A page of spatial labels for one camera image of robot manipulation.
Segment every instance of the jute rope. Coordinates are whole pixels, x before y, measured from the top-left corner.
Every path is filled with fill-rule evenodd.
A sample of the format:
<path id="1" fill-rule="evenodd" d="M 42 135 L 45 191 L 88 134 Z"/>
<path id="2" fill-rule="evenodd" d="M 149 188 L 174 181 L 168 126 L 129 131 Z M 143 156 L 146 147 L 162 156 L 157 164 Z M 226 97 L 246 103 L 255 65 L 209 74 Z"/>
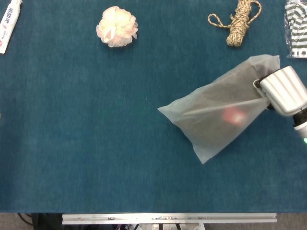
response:
<path id="1" fill-rule="evenodd" d="M 259 7 L 258 13 L 249 20 L 249 14 L 251 12 L 251 4 L 255 3 Z M 230 34 L 227 37 L 227 45 L 229 46 L 240 46 L 242 44 L 243 38 L 245 36 L 245 33 L 249 27 L 249 25 L 260 15 L 262 10 L 260 2 L 257 0 L 239 0 L 238 6 L 236 7 L 236 14 L 233 17 L 230 15 L 231 18 L 231 24 L 230 25 L 224 25 L 220 18 L 215 14 L 212 13 L 208 16 L 208 22 L 211 25 L 221 27 L 221 28 L 227 28 L 230 29 Z M 213 23 L 211 21 L 211 17 L 215 17 L 219 24 Z"/>

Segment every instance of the black and white striped fabric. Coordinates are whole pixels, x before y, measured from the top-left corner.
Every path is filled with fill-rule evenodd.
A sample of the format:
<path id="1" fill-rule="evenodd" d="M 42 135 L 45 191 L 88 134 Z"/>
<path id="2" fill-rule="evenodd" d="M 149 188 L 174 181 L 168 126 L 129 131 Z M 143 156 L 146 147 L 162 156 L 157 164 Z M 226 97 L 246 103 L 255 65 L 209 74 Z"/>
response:
<path id="1" fill-rule="evenodd" d="M 290 56 L 307 58 L 307 1 L 290 1 L 285 10 L 291 33 Z"/>

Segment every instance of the blue felt surface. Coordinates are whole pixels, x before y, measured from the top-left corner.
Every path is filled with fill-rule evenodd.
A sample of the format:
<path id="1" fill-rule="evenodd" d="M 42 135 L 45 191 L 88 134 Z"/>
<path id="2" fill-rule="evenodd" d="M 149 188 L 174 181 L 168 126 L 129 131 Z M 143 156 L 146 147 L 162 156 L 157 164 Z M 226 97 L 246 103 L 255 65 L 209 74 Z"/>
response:
<path id="1" fill-rule="evenodd" d="M 231 48 L 207 16 L 229 23 L 237 0 L 24 0 L 0 56 L 0 211 L 307 211 L 307 147 L 290 118 L 265 111 L 202 165 L 157 111 L 254 55 L 280 55 L 307 84 L 307 60 L 286 58 L 284 1 L 261 3 Z M 112 5 L 139 24 L 125 48 L 96 36 Z"/>

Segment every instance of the toothpaste tube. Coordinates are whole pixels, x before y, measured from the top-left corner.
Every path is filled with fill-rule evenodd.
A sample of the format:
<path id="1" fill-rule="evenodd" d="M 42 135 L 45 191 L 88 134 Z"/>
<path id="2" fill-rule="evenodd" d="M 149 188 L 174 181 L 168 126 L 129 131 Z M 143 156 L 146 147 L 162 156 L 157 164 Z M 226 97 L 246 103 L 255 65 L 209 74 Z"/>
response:
<path id="1" fill-rule="evenodd" d="M 0 54 L 4 54 L 16 25 L 22 0 L 12 0 L 0 24 Z"/>

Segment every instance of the translucent bag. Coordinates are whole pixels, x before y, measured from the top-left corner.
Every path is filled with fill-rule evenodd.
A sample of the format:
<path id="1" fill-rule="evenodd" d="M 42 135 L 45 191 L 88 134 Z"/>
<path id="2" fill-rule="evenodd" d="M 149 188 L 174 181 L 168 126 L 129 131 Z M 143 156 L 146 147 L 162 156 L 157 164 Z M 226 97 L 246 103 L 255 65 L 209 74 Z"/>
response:
<path id="1" fill-rule="evenodd" d="M 279 56 L 250 57 L 211 84 L 158 110 L 189 138 L 204 164 L 269 105 L 253 82 L 279 68 Z"/>
<path id="2" fill-rule="evenodd" d="M 307 0 L 286 0 L 285 38 L 289 58 L 307 58 Z"/>

